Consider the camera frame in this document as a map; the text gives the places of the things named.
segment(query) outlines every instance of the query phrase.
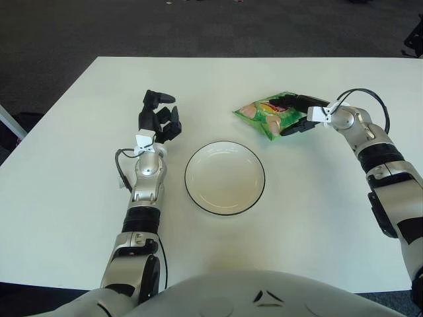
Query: green snack bag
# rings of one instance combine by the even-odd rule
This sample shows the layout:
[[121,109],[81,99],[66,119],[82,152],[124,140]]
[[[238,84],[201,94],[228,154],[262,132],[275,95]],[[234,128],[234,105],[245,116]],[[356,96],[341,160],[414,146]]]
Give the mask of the green snack bag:
[[296,97],[292,92],[281,92],[268,98],[254,101],[252,104],[243,106],[234,111],[234,114],[251,125],[255,130],[267,135],[273,141],[280,136],[280,133],[292,124],[295,124],[306,115],[293,108],[274,106],[269,103],[271,99],[278,99],[283,96]]

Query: plate rim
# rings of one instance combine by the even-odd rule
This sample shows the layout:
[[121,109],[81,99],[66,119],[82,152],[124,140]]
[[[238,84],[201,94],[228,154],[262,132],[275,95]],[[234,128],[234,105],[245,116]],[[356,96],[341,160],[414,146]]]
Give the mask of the plate rim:
[[[186,185],[186,170],[188,169],[188,165],[190,164],[190,162],[191,162],[191,160],[192,160],[192,158],[195,156],[195,154],[197,154],[200,150],[202,150],[203,148],[205,148],[205,147],[207,147],[207,146],[209,146],[209,145],[211,145],[211,144],[214,144],[214,143],[222,143],[222,142],[227,142],[227,143],[234,143],[234,144],[237,144],[237,145],[240,145],[240,146],[242,146],[242,147],[244,147],[244,148],[246,148],[247,150],[249,150],[256,158],[257,158],[257,161],[260,163],[260,166],[261,166],[261,168],[262,168],[262,171],[263,171],[263,187],[262,187],[262,191],[260,192],[260,195],[258,195],[258,197],[257,197],[257,199],[256,199],[256,201],[254,202],[254,203],[252,203],[249,207],[247,207],[247,208],[245,208],[245,209],[243,209],[243,210],[241,210],[241,211],[238,211],[238,212],[236,212],[236,213],[228,213],[228,214],[224,214],[224,213],[215,213],[215,212],[213,212],[213,211],[210,211],[210,210],[208,210],[208,209],[206,209],[206,208],[204,208],[204,207],[202,207],[202,206],[200,206],[198,203],[197,203],[197,201],[191,196],[191,194],[190,194],[190,191],[189,191],[189,189],[188,189],[188,186]],[[184,183],[185,183],[185,189],[186,189],[186,192],[188,193],[188,195],[190,196],[190,198],[191,198],[191,200],[199,207],[199,208],[201,208],[201,209],[203,209],[203,210],[205,210],[205,211],[207,211],[208,213],[211,213],[211,214],[213,214],[213,215],[217,215],[217,216],[224,216],[224,217],[230,217],[230,216],[235,216],[235,215],[239,215],[240,213],[244,213],[245,211],[247,211],[247,210],[249,210],[252,206],[254,206],[256,203],[257,203],[257,201],[262,197],[262,194],[263,194],[263,192],[264,192],[264,188],[266,187],[266,173],[264,172],[264,167],[263,167],[263,164],[262,164],[262,161],[258,158],[258,156],[256,155],[256,153],[254,153],[250,148],[248,148],[248,147],[246,147],[245,145],[243,145],[243,144],[240,144],[240,143],[238,143],[238,142],[234,142],[234,141],[226,141],[226,140],[224,140],[224,141],[214,141],[214,142],[210,142],[210,143],[208,143],[208,144],[206,144],[206,145],[203,145],[202,147],[200,147],[197,151],[195,151],[192,155],[191,155],[191,157],[190,157],[190,159],[188,160],[188,163],[186,163],[186,166],[185,166],[185,172],[184,172]]]

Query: cable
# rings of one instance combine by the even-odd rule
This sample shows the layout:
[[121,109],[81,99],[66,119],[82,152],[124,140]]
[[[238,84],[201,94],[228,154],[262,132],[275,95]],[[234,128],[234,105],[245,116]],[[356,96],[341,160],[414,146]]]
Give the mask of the cable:
[[118,169],[119,176],[121,177],[125,187],[132,193],[132,186],[129,183],[128,179],[126,178],[125,174],[122,172],[122,169],[119,165],[119,155],[124,151],[133,151],[133,149],[118,149],[116,154],[114,155],[114,162],[116,163],[116,168]]
[[159,236],[159,243],[160,243],[161,251],[163,253],[163,259],[165,259],[165,271],[166,271],[165,289],[167,289],[167,276],[169,275],[169,271],[168,271],[168,268],[167,268],[167,259],[166,259],[165,248],[163,247],[163,243],[161,242],[160,236]]
[[337,98],[337,100],[340,100],[345,94],[346,96],[340,101],[338,107],[348,98],[348,96],[350,96],[354,91],[361,91],[361,92],[365,92],[367,94],[369,94],[370,96],[372,96],[374,99],[376,99],[378,101],[378,103],[380,103],[380,105],[382,106],[382,110],[383,110],[383,114],[385,115],[385,132],[386,134],[389,133],[389,129],[391,127],[391,120],[389,119],[389,114],[388,114],[388,109],[386,108],[386,105],[383,103],[382,99],[373,91],[369,90],[369,89],[365,89],[365,88],[353,88],[347,91],[344,91],[342,94],[339,95],[339,97]]

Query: white table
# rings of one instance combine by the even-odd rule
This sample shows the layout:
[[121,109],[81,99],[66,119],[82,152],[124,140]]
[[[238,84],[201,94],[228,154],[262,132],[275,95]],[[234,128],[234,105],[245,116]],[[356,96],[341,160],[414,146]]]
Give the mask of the white table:
[[[365,174],[340,134],[319,126],[272,143],[231,112],[283,90],[333,100],[370,88],[389,109],[392,140],[423,172],[422,74],[417,59],[100,57],[0,167],[0,281],[98,287],[128,202],[114,153],[135,145],[152,89],[176,97],[183,124],[166,144],[159,228],[170,285],[213,271],[270,269],[352,292],[409,289],[399,242],[379,229]],[[371,97],[348,100],[384,124]],[[184,187],[192,153],[219,140],[250,148],[266,173],[258,203],[234,217],[199,209]],[[126,174],[134,163],[122,159]]]

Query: silver robot arm segment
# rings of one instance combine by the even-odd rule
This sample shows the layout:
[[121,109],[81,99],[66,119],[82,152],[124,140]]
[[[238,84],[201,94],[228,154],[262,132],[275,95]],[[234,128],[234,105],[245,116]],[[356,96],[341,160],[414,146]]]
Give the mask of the silver robot arm segment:
[[365,110],[339,103],[310,107],[307,120],[335,128],[355,153],[371,188],[375,218],[387,236],[400,240],[413,301],[422,308],[423,179]]

